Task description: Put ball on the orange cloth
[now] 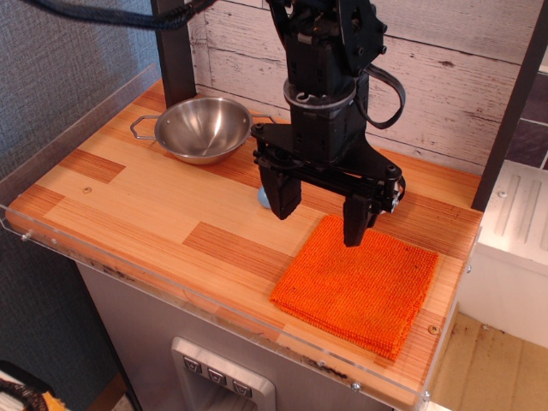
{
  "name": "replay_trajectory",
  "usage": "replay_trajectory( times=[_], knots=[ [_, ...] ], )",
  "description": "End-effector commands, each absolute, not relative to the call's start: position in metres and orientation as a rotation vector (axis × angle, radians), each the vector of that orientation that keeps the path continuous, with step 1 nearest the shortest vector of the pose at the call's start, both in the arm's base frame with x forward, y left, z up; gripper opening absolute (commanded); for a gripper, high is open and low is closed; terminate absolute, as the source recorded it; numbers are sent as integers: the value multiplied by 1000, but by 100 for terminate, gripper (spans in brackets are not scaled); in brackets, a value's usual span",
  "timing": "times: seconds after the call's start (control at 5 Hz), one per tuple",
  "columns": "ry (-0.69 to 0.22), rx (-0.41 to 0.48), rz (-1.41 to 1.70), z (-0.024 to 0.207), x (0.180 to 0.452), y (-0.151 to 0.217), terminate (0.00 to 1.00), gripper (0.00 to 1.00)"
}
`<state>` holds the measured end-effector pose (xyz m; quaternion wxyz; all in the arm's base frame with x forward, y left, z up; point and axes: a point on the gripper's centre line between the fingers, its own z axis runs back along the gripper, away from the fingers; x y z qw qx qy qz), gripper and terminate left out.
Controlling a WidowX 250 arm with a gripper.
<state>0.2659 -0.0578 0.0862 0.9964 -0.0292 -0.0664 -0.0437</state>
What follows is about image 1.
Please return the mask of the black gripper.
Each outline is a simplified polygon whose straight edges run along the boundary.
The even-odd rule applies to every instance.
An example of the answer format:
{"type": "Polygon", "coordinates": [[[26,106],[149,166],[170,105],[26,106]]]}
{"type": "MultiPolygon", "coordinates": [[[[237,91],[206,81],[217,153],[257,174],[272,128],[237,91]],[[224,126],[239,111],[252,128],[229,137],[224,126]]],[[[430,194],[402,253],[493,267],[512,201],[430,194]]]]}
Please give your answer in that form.
{"type": "Polygon", "coordinates": [[[354,102],[328,110],[291,109],[291,122],[257,123],[251,134],[266,198],[286,219],[301,203],[306,182],[344,198],[346,247],[358,247],[379,213],[392,212],[405,193],[402,169],[366,140],[366,120],[354,102]]]}

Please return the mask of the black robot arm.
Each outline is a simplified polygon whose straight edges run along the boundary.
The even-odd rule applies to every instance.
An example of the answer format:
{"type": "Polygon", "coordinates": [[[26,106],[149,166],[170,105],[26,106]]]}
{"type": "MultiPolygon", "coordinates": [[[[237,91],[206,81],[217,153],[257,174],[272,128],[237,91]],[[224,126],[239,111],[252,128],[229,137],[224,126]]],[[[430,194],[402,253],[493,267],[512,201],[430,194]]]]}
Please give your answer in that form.
{"type": "Polygon", "coordinates": [[[359,246],[405,193],[402,170],[366,140],[370,79],[406,97],[374,63],[387,27],[368,1],[273,1],[270,10],[286,53],[290,121],[251,129],[265,195],[281,219],[300,204],[303,183],[341,195],[344,242],[359,246]]]}

